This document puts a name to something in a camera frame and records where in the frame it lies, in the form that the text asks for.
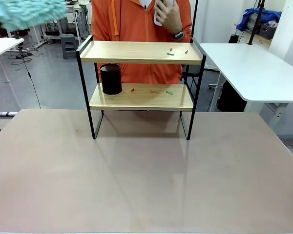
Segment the person's left hand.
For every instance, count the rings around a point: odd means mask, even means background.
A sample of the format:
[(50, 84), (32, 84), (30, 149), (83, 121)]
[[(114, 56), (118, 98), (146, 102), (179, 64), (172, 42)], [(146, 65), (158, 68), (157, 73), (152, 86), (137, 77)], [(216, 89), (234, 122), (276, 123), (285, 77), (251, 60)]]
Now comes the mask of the person's left hand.
[(179, 6), (176, 0), (156, 0), (154, 5), (156, 20), (172, 35), (183, 30)]

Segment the white digital alarm clock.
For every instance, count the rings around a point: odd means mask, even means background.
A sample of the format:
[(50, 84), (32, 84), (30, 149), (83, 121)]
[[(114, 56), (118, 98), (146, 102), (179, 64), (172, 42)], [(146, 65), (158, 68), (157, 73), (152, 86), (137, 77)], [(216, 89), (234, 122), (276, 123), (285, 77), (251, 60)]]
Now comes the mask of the white digital alarm clock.
[(154, 23), (161, 27), (174, 24), (174, 0), (156, 0), (154, 5)]

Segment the black mesh pen cup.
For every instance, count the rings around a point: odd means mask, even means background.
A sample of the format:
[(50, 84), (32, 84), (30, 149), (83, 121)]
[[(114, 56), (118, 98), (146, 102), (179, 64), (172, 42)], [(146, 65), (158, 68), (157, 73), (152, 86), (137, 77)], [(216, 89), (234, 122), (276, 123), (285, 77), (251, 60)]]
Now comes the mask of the black mesh pen cup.
[(100, 67), (103, 93), (117, 95), (122, 92), (121, 67), (118, 64), (104, 64)]

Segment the teal fluffy duster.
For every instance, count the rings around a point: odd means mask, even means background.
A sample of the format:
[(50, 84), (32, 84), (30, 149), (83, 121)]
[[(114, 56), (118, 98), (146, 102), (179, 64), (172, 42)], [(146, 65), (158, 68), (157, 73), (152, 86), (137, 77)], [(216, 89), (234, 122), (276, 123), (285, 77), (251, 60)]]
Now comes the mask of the teal fluffy duster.
[(65, 0), (0, 0), (0, 25), (24, 30), (66, 17)]

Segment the two-tier wood metal shelf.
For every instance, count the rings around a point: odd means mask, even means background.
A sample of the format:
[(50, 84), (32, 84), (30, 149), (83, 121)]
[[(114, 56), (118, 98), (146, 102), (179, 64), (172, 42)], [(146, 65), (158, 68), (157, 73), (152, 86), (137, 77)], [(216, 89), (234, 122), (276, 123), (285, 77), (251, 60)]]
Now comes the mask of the two-tier wood metal shelf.
[[(76, 50), (76, 59), (93, 139), (98, 136), (104, 111), (121, 110), (178, 111), (180, 116), (183, 112), (190, 112), (189, 125), (182, 124), (186, 139), (190, 140), (207, 59), (207, 56), (201, 54), (194, 43), (97, 41), (89, 36)], [(188, 84), (189, 74), (185, 73), (182, 75), (184, 84), (123, 84), (122, 92), (117, 95), (104, 94), (101, 79), (98, 78), (92, 97), (88, 97), (83, 62), (93, 63), (95, 73), (98, 73), (98, 63), (173, 64), (186, 67), (199, 65), (200, 71), (197, 74), (198, 81), (193, 82), (196, 88), (195, 94), (191, 93), (191, 86)], [(160, 93), (151, 93), (150, 90), (157, 90)]]

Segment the black wrist watch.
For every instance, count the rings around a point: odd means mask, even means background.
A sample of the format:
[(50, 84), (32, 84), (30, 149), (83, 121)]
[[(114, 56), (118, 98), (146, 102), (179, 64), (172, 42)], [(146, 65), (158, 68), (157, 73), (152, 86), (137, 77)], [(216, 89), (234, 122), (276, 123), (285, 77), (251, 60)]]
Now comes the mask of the black wrist watch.
[(184, 37), (184, 30), (182, 29), (180, 32), (171, 35), (171, 37), (175, 40), (175, 41), (181, 41)]

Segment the thin black stand pole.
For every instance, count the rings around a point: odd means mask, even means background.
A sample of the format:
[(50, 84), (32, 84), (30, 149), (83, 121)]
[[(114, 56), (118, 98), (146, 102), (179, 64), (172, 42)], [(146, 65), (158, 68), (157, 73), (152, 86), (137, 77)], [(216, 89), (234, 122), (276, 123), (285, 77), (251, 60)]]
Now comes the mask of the thin black stand pole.
[(193, 20), (192, 20), (192, 28), (191, 28), (191, 40), (190, 40), (190, 43), (193, 43), (193, 41), (194, 41), (194, 32), (195, 32), (195, 23), (196, 23), (198, 2), (199, 2), (199, 0), (195, 0)]

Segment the person in orange hoodie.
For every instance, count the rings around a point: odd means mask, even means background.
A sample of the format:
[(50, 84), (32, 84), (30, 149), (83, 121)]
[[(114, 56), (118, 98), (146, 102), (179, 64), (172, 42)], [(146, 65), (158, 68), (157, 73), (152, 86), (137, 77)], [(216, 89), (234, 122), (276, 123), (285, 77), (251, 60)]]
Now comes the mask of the person in orange hoodie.
[[(94, 40), (175, 42), (171, 33), (154, 23), (156, 0), (91, 0)], [(189, 0), (176, 0), (182, 26), (192, 25)], [(123, 83), (177, 84), (181, 65), (121, 64)]]

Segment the blue cloth pile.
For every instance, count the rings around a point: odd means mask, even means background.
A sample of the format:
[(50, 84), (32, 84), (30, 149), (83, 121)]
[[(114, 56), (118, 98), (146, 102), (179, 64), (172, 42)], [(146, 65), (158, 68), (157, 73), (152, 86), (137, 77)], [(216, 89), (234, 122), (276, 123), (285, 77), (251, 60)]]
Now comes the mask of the blue cloth pile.
[[(258, 17), (258, 13), (259, 8), (246, 9), (242, 16), (241, 22), (236, 26), (236, 30), (239, 30), (241, 32), (245, 30), (253, 30)], [(260, 28), (262, 24), (268, 23), (270, 21), (279, 22), (281, 14), (281, 11), (266, 10), (264, 8), (262, 10), (259, 23), (257, 24), (257, 29)]]

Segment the large white curved-edge table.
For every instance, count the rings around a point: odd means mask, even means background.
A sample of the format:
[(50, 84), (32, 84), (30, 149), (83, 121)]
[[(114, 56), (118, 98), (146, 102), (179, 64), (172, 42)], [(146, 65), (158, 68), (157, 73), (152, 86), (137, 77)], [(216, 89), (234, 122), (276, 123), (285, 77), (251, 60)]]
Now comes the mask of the large white curved-edge table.
[(260, 113), (266, 103), (293, 103), (293, 67), (257, 45), (202, 43), (202, 50), (247, 102)]

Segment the grey plastic crate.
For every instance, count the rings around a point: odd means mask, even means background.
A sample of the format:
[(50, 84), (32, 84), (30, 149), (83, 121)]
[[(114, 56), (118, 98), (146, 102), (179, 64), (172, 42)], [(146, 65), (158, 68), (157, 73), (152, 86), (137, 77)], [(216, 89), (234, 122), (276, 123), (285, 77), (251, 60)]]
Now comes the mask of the grey plastic crate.
[(261, 24), (259, 35), (265, 39), (272, 39), (276, 29), (277, 27), (271, 27), (268, 23)]

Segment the black bin under table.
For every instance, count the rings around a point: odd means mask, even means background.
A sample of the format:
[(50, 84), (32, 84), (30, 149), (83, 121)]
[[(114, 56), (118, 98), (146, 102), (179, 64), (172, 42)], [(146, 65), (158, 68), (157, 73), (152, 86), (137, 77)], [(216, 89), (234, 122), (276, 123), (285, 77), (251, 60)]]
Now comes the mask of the black bin under table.
[(247, 102), (244, 101), (228, 81), (223, 84), (217, 109), (222, 112), (244, 112)]

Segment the grey plastic step stool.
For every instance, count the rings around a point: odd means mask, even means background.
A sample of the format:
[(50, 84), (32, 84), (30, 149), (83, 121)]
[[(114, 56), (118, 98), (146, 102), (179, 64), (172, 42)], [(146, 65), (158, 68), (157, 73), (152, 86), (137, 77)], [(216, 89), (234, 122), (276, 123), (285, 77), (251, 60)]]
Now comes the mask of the grey plastic step stool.
[(73, 34), (62, 34), (61, 46), (64, 59), (76, 57), (77, 42)]

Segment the small white side table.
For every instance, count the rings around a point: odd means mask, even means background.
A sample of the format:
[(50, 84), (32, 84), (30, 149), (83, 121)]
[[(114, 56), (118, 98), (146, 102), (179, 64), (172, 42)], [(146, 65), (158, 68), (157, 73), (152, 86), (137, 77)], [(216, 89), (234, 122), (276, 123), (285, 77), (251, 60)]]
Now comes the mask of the small white side table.
[[(0, 38), (0, 56), (7, 52), (8, 50), (10, 50), (11, 48), (18, 46), (19, 44), (21, 44), (22, 42), (24, 42), (23, 38), (20, 39), (15, 39), (15, 38)], [(3, 82), (4, 83), (9, 83), (10, 80), (5, 72), (3, 63), (0, 59), (0, 70), (1, 73), (3, 74)]]

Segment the white frame background desk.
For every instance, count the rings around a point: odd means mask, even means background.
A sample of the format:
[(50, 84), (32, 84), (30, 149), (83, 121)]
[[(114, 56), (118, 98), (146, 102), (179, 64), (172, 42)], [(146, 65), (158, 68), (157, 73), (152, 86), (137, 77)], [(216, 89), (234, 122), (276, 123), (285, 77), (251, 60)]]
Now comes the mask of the white frame background desk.
[(89, 2), (66, 3), (66, 16), (54, 19), (30, 29), (40, 47), (50, 40), (59, 41), (64, 34), (72, 34), (78, 44), (91, 34)]

